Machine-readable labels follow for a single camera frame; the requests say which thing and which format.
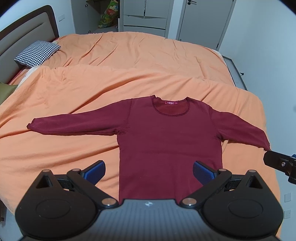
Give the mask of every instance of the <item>clothing label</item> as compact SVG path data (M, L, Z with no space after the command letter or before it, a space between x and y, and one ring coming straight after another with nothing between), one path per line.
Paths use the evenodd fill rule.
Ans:
M165 104L178 104L177 101L165 101Z

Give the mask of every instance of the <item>light switch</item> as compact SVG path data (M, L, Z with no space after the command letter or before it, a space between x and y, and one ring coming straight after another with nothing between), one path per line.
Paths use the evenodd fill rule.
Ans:
M289 202L292 200L292 193L286 193L285 194L285 202Z
M59 16L59 22L62 21L65 18L65 14Z
M284 211L284 219L291 217L292 209Z

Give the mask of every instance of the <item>door handle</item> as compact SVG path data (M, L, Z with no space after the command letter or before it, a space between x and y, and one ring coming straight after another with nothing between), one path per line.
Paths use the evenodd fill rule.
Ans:
M191 4L191 2L194 2L194 3L196 3L195 1L192 1L192 0L188 0L188 5L190 5Z

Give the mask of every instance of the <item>orange bed sheet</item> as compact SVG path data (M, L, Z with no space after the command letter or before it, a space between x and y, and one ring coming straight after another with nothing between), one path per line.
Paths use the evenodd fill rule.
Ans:
M266 131L261 101L233 86L223 61L207 48L142 33L69 35L55 53L0 106L0 199L14 212L43 169L63 174L101 159L106 175L97 184L118 198L116 136L51 136L27 130L33 118L90 111L155 94L191 97L234 113ZM222 143L223 166L234 174L257 170L279 199L275 171L264 150Z

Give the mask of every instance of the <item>colorful bag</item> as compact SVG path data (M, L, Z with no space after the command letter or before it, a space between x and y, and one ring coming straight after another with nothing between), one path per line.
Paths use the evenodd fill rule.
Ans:
M107 28L112 26L115 18L118 14L118 2L116 0L111 0L105 13L101 17L99 22L99 28Z

